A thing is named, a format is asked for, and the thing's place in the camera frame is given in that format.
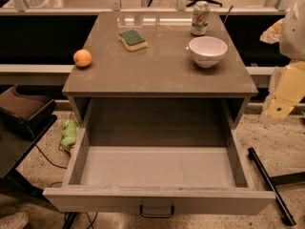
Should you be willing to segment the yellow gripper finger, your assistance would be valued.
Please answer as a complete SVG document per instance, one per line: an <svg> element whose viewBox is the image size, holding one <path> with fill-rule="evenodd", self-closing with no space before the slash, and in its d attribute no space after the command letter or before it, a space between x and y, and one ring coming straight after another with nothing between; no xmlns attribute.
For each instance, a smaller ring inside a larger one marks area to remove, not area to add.
<svg viewBox="0 0 305 229"><path fill-rule="evenodd" d="M305 97L305 62L296 61L284 68L276 67L266 97L263 120L283 120Z"/></svg>

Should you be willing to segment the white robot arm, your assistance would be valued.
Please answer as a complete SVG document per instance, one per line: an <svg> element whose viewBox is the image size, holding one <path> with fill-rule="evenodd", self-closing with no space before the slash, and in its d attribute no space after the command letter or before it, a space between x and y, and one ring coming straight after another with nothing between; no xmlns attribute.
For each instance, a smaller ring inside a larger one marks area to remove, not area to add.
<svg viewBox="0 0 305 229"><path fill-rule="evenodd" d="M285 17L265 30L260 40L279 43L279 51L290 59L283 69L272 74L261 121L276 123L283 120L305 97L305 1L298 0Z"/></svg>

